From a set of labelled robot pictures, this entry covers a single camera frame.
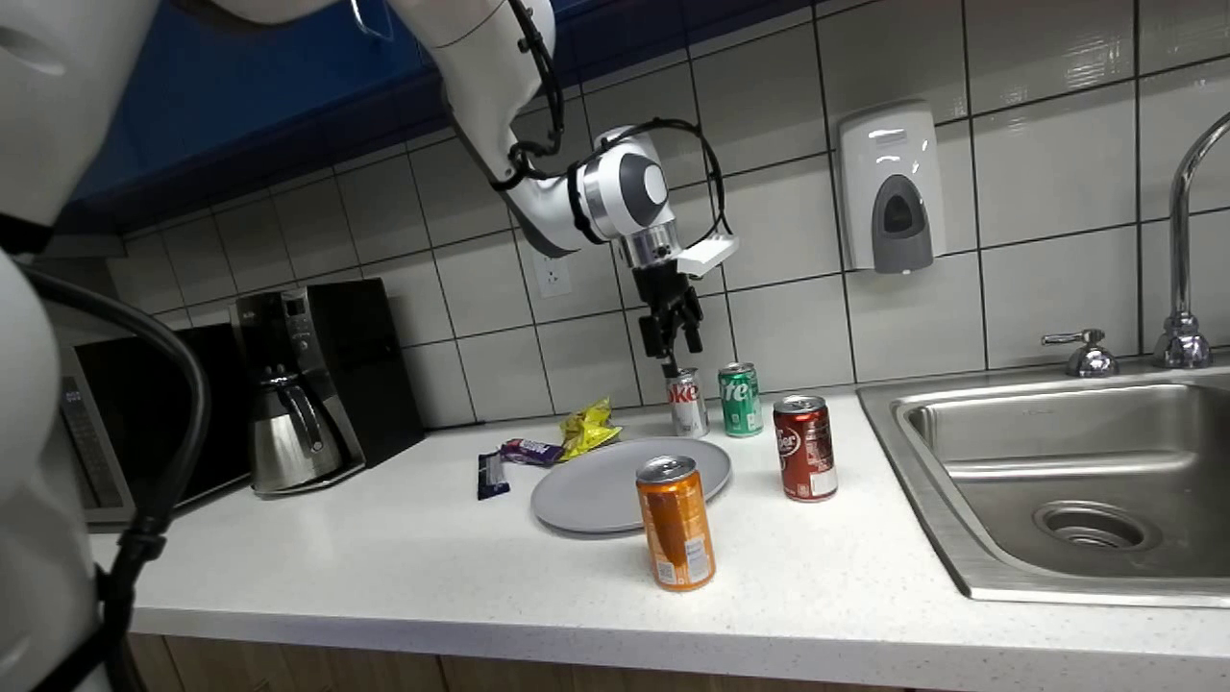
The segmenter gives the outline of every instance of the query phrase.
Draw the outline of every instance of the round plate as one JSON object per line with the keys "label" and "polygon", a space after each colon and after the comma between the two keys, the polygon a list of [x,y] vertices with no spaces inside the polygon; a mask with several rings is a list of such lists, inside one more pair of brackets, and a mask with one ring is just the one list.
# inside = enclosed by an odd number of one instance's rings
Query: round plate
{"label": "round plate", "polygon": [[717,444],[694,436],[634,436],[547,471],[529,501],[539,522],[570,535],[641,529],[639,469],[649,456],[691,456],[708,501],[730,484],[730,456]]}

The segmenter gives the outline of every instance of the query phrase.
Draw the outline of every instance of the soap dispenser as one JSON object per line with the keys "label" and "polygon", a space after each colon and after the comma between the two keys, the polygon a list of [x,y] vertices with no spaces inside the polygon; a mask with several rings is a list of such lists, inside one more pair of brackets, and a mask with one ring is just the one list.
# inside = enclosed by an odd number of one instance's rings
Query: soap dispenser
{"label": "soap dispenser", "polygon": [[935,114],[922,105],[841,124],[848,267],[913,272],[945,255]]}

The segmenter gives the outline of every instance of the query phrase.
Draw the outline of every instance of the orange soda can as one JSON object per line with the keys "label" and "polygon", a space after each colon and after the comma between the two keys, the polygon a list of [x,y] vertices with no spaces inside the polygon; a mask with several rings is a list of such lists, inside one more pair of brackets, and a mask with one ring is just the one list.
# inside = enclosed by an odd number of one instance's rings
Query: orange soda can
{"label": "orange soda can", "polygon": [[708,529],[704,479],[691,456],[649,456],[639,469],[639,501],[653,579],[691,593],[717,574]]}

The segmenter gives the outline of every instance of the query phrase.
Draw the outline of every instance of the green soda can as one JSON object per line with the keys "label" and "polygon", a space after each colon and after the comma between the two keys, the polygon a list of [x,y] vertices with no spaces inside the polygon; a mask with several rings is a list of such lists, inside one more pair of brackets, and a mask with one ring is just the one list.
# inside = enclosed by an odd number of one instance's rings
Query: green soda can
{"label": "green soda can", "polygon": [[730,436],[748,436],[762,429],[762,385],[748,360],[725,360],[717,374],[723,425]]}

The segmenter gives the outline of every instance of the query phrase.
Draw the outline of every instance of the stainless steel sink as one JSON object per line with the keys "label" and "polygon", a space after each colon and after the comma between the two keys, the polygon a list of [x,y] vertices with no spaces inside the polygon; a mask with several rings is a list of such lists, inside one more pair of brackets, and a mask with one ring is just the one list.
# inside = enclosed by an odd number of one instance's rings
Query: stainless steel sink
{"label": "stainless steel sink", "polygon": [[1230,608],[1230,369],[861,402],[960,593]]}

